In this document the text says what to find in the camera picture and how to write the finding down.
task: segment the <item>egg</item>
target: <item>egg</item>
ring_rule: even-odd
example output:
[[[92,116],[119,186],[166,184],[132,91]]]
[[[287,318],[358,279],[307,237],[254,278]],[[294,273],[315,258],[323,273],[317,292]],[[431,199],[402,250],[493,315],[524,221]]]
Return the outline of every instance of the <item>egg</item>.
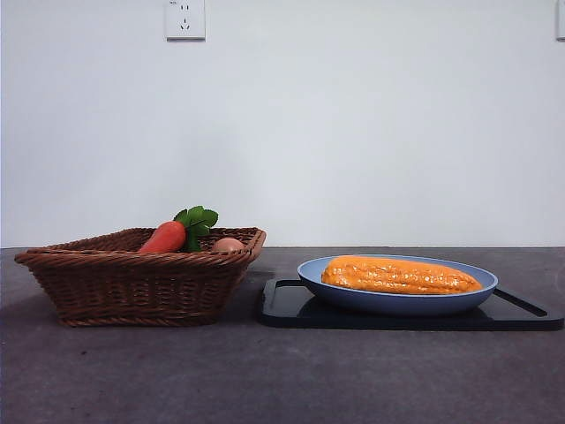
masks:
[[[232,237],[220,238],[212,245],[212,249],[215,252],[231,252],[233,250],[244,249],[244,244]]]

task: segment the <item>electrical outlet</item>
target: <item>electrical outlet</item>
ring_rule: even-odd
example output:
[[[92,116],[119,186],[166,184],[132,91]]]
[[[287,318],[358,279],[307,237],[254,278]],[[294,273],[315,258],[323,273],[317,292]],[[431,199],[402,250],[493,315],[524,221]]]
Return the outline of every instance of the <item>electrical outlet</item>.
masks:
[[[165,4],[168,42],[206,39],[204,0],[170,0]]]
[[[558,42],[565,42],[565,0],[557,2],[557,38]]]

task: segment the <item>yellow corn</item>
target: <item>yellow corn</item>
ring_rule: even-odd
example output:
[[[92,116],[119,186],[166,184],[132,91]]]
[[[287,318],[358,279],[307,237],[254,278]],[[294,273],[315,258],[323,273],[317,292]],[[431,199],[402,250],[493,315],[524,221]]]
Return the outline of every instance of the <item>yellow corn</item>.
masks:
[[[322,272],[322,283],[368,292],[450,294],[482,288],[464,272],[432,263],[364,256],[338,256]]]

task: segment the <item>orange carrot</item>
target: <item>orange carrot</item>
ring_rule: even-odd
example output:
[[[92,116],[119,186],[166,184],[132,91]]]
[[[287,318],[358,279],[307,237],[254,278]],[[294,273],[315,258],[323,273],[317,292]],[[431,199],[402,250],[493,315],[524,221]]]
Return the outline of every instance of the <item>orange carrot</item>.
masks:
[[[138,252],[159,254],[176,252],[185,243],[185,238],[184,225],[179,221],[167,221],[157,227]]]

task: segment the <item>blue plate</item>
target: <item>blue plate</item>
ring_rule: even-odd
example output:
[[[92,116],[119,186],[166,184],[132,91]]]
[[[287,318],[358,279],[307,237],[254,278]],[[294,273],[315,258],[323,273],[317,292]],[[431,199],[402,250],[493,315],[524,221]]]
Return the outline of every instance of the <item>blue plate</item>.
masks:
[[[375,314],[409,316],[457,314],[473,309],[483,303],[493,293],[494,288],[498,284],[498,278],[494,274],[464,263],[392,254],[360,254],[359,256],[404,259],[444,265],[474,276],[483,288],[457,294],[394,294],[352,290],[324,284],[321,282],[322,271],[335,256],[304,262],[298,267],[298,274],[313,294],[326,300],[328,303]]]

